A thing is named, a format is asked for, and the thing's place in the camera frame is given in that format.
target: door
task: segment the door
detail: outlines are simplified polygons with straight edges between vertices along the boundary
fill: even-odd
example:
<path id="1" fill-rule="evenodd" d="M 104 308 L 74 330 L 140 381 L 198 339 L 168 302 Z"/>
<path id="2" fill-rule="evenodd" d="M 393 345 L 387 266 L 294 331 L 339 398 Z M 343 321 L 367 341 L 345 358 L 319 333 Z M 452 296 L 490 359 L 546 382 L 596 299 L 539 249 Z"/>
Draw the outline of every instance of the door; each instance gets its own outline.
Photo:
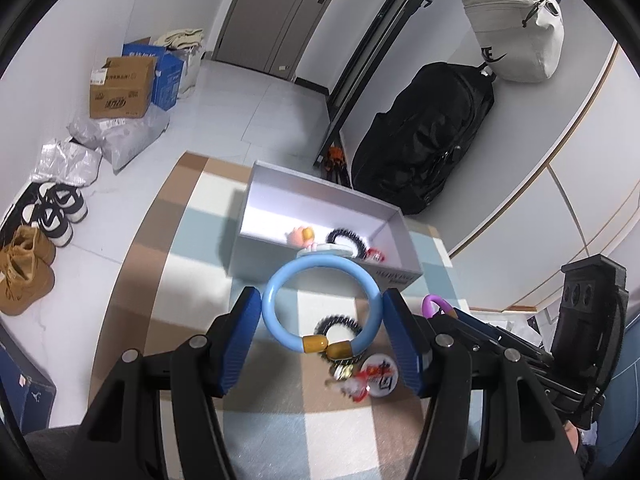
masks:
<path id="1" fill-rule="evenodd" d="M 362 95 L 376 68 L 409 18 L 431 0 L 387 0 L 347 63 L 329 97 L 329 117 L 324 143 L 316 163 L 337 139 L 342 125 Z"/>
<path id="2" fill-rule="evenodd" d="M 289 78 L 329 0 L 235 0 L 216 60 Z"/>

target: black and white sneaker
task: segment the black and white sneaker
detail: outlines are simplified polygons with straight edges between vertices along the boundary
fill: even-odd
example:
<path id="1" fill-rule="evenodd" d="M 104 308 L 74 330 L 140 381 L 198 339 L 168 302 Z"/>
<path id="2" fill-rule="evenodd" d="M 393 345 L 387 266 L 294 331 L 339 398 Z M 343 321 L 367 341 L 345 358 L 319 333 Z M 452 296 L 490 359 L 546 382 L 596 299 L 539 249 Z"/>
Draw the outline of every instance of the black and white sneaker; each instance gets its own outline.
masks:
<path id="1" fill-rule="evenodd" d="M 38 196 L 43 204 L 47 202 L 57 204 L 70 222 L 77 223 L 87 214 L 86 203 L 77 187 L 45 182 L 38 188 Z"/>
<path id="2" fill-rule="evenodd" d="M 38 227 L 38 219 L 40 218 L 40 203 L 27 204 L 22 209 L 22 224 L 31 227 Z"/>
<path id="3" fill-rule="evenodd" d="M 56 247 L 67 245 L 74 234 L 62 209 L 53 202 L 26 205 L 22 210 L 22 223 L 39 227 Z"/>
<path id="4" fill-rule="evenodd" d="M 64 247 L 71 241 L 74 230 L 66 219 L 62 209 L 53 202 L 46 202 L 39 206 L 38 226 L 56 247 Z"/>

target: white tote bag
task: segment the white tote bag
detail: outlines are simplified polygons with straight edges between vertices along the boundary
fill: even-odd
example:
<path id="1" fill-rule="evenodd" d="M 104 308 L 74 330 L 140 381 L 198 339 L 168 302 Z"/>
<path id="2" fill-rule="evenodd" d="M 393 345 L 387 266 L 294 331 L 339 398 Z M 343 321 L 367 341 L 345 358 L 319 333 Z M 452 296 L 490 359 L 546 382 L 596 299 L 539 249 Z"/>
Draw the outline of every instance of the white tote bag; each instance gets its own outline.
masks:
<path id="1" fill-rule="evenodd" d="M 559 0 L 462 0 L 495 74 L 536 83 L 556 71 L 564 39 Z"/>

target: black backpack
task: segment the black backpack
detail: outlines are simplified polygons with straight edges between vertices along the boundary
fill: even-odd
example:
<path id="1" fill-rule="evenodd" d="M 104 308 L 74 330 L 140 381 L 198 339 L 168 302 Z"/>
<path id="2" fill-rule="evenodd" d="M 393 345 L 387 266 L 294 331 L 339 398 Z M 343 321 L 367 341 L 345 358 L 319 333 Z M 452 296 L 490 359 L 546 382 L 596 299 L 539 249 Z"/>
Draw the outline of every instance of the black backpack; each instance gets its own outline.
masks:
<path id="1" fill-rule="evenodd" d="M 351 164 L 353 187 L 416 214 L 442 191 L 494 104 L 492 81 L 479 67 L 423 66 L 377 113 Z"/>

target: blue gripper pad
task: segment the blue gripper pad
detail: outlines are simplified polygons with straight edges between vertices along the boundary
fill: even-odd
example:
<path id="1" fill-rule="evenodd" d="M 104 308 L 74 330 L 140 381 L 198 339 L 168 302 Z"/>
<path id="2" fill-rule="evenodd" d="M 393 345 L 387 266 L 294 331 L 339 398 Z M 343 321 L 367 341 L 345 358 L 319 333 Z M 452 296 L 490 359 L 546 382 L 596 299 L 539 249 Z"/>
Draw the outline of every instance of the blue gripper pad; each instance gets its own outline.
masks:
<path id="1" fill-rule="evenodd" d="M 382 319 L 396 354 L 402 380 L 415 395 L 423 397 L 425 386 L 422 371 L 431 363 L 431 346 L 397 289 L 386 290 L 382 300 Z"/>
<path id="2" fill-rule="evenodd" d="M 238 382 L 251 340 L 260 321 L 261 311 L 260 292 L 255 287 L 246 286 L 228 314 L 223 327 L 225 332 L 223 338 L 226 342 L 222 348 L 222 373 L 219 380 L 223 395 L 226 395 Z"/>

